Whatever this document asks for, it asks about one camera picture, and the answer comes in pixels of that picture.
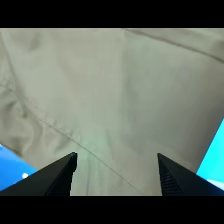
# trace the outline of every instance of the beige fabric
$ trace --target beige fabric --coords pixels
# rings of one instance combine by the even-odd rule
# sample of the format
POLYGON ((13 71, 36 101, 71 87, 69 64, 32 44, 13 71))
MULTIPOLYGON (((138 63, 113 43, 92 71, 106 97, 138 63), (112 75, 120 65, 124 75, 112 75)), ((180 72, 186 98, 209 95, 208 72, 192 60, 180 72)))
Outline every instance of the beige fabric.
POLYGON ((0 142, 72 195, 160 195, 158 152, 196 171, 224 110, 223 29, 2 29, 0 142))

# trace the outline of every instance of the bright blue surface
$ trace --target bright blue surface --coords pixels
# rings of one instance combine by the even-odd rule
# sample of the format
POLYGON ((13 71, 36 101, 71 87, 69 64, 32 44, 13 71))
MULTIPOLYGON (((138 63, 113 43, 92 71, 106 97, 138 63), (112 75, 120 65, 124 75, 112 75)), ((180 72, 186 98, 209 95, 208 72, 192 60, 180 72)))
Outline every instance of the bright blue surface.
POLYGON ((0 191, 22 180, 24 173, 31 175, 35 172, 36 169, 0 145, 0 191))
POLYGON ((218 129, 197 175, 206 180, 224 182, 224 121, 218 129))

